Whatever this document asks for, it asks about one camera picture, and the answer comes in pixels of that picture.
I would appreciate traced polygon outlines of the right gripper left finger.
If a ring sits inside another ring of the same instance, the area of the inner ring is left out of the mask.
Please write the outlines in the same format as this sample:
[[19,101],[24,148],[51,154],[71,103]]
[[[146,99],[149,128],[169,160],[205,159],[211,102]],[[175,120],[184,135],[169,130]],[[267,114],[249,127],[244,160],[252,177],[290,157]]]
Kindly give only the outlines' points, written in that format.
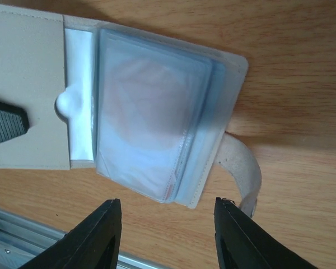
[[116,268],[122,232],[119,199],[107,200],[22,268]]

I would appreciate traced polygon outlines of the beige card holder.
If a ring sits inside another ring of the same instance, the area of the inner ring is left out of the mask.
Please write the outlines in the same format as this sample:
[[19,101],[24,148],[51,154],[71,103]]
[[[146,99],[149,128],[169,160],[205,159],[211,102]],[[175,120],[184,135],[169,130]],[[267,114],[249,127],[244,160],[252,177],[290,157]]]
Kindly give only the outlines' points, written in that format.
[[0,4],[0,101],[28,132],[0,143],[0,169],[97,173],[195,208],[213,164],[254,214],[262,176],[225,129],[247,60],[111,22]]

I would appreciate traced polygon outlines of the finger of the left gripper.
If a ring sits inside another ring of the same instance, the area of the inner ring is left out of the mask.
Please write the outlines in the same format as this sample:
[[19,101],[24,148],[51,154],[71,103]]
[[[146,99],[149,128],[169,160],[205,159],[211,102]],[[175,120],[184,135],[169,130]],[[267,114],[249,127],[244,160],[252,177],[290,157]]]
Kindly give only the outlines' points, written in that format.
[[29,118],[24,108],[0,101],[0,143],[26,134],[29,128]]

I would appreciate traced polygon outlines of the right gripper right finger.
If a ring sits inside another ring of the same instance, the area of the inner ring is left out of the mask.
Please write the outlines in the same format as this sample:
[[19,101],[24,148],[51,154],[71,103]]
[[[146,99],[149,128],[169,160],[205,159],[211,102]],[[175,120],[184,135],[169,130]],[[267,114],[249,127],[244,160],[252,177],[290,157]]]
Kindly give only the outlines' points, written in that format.
[[216,198],[214,225],[220,268],[315,268],[275,240],[233,201]]

